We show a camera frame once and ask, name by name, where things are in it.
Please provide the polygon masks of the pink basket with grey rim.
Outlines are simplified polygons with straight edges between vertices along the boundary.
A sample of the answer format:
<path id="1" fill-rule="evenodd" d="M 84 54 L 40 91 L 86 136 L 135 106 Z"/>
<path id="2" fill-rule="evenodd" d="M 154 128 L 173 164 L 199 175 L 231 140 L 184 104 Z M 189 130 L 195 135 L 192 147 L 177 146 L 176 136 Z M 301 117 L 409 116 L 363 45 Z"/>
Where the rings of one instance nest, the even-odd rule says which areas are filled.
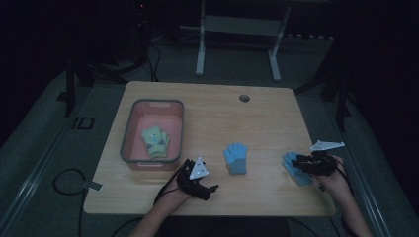
<path id="1" fill-rule="evenodd" d="M 131 108 L 120 155 L 135 171 L 174 170 L 180 162 L 184 124 L 184 105 L 178 100 L 136 101 Z M 158 126 L 167 132 L 170 142 L 165 157 L 151 158 L 141 133 Z"/>

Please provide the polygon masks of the black tripod stand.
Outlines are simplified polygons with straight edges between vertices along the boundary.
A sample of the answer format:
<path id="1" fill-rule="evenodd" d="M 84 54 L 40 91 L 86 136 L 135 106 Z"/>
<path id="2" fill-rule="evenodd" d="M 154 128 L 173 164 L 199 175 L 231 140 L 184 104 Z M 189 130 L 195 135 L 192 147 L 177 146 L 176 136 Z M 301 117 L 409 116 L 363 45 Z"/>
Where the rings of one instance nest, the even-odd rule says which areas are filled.
<path id="1" fill-rule="evenodd" d="M 105 66 L 96 62 L 92 58 L 83 55 L 75 54 L 71 56 L 66 62 L 65 66 L 65 90 L 58 95 L 57 100 L 66 103 L 65 114 L 64 116 L 68 118 L 72 110 L 75 107 L 75 70 L 74 70 L 74 61 L 82 60 L 87 65 L 92 66 L 94 69 L 98 70 L 100 73 L 105 75 L 111 81 L 126 84 L 127 80 L 119 76 L 117 73 L 112 72 L 110 69 L 107 69 Z"/>
<path id="2" fill-rule="evenodd" d="M 294 93 L 299 95 L 322 83 L 325 84 L 320 93 L 323 102 L 332 102 L 337 99 L 336 123 L 341 132 L 345 132 L 345 117 L 350 115 L 347 107 L 347 86 L 349 81 L 349 71 L 339 58 L 326 56 L 321 62 L 314 78 L 294 89 Z"/>

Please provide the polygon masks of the blue glove with grey cuff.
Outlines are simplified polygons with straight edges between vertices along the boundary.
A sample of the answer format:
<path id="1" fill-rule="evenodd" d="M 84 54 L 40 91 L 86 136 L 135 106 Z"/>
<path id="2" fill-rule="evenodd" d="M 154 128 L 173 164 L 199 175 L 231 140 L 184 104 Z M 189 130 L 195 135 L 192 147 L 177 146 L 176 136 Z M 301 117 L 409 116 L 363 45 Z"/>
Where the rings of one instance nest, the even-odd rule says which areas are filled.
<path id="1" fill-rule="evenodd" d="M 303 173 L 301 169 L 293 165 L 293 161 L 296 160 L 296 156 L 297 156 L 296 152 L 286 152 L 283 155 L 283 166 L 286 168 L 291 178 L 300 187 L 309 186 L 313 183 L 312 178 L 308 174 Z"/>
<path id="2" fill-rule="evenodd" d="M 227 145 L 223 155 L 230 175 L 245 175 L 247 173 L 247 151 L 248 147 L 240 142 Z"/>

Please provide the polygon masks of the person's right hand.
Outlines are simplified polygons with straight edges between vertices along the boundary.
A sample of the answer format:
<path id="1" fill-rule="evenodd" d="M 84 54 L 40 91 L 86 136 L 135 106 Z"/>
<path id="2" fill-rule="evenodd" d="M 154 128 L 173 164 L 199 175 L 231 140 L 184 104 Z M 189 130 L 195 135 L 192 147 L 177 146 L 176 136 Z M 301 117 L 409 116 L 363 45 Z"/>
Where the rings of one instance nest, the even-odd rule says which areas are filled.
<path id="1" fill-rule="evenodd" d="M 345 172 L 343 171 L 343 159 L 333 155 L 337 168 L 329 176 L 315 176 L 315 179 L 324 187 L 324 189 L 336 200 L 343 198 L 349 194 L 349 188 L 345 180 Z"/>

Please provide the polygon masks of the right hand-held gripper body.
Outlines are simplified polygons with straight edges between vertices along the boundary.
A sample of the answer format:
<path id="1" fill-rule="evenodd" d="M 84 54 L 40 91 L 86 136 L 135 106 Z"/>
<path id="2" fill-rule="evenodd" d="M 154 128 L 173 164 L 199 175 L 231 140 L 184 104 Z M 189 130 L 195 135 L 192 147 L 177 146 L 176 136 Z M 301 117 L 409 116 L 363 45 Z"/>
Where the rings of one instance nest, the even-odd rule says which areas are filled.
<path id="1" fill-rule="evenodd" d="M 336 161 L 331 155 L 327 154 L 330 149 L 344 147 L 344 142 L 329 142 L 318 140 L 310 147 L 311 154 L 305 155 L 308 157 L 307 162 L 299 162 L 306 166 L 307 174 L 315 176 L 329 176 L 336 168 Z"/>

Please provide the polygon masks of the white metal stand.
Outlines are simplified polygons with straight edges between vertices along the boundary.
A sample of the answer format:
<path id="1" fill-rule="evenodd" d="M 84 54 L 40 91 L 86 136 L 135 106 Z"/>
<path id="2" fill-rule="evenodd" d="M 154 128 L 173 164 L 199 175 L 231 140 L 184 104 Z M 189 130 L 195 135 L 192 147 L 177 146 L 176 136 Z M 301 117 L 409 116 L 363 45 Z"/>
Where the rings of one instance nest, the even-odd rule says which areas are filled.
<path id="1" fill-rule="evenodd" d="M 206 60 L 206 32 L 227 33 L 238 35 L 252 35 L 263 37 L 274 37 L 274 45 L 268 49 L 268 59 L 272 72 L 273 80 L 279 82 L 282 80 L 277 54 L 279 52 L 282 38 L 285 35 L 285 29 L 291 14 L 291 6 L 286 6 L 282 17 L 279 20 L 251 19 L 239 17 L 227 17 L 218 15 L 208 15 L 206 6 L 208 0 L 200 0 L 200 26 L 199 48 L 196 62 L 195 74 L 203 76 Z"/>

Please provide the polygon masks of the person's dark clothing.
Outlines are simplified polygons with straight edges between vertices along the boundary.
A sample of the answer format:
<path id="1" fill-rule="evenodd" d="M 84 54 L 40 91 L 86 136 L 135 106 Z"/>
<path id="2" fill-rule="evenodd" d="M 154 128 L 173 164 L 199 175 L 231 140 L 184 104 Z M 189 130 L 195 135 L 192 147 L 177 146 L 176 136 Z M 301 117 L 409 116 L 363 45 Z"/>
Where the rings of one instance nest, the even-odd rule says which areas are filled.
<path id="1" fill-rule="evenodd" d="M 169 217 L 156 237 L 291 237 L 282 217 Z"/>

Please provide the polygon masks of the person's left hand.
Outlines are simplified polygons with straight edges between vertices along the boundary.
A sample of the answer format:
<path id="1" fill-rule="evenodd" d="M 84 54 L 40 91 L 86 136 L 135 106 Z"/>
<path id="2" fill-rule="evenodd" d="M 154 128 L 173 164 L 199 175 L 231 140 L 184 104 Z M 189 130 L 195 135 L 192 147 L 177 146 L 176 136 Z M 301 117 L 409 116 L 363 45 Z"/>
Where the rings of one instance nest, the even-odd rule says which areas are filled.
<path id="1" fill-rule="evenodd" d="M 190 197 L 190 195 L 183 192 L 180 188 L 170 188 L 168 191 L 164 192 L 161 200 L 169 212 L 174 212 Z"/>

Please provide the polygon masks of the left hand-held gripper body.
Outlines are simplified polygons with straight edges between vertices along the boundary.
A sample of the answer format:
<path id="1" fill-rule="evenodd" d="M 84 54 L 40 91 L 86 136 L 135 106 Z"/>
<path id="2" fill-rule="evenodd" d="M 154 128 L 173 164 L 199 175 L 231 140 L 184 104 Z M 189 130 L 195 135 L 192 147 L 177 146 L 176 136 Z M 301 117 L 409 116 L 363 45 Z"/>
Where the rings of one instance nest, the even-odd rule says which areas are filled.
<path id="1" fill-rule="evenodd" d="M 207 191 L 207 187 L 200 184 L 200 179 L 210 173 L 201 157 L 196 161 L 187 159 L 178 171 L 176 181 L 183 192 L 192 197 L 196 194 L 211 194 Z"/>

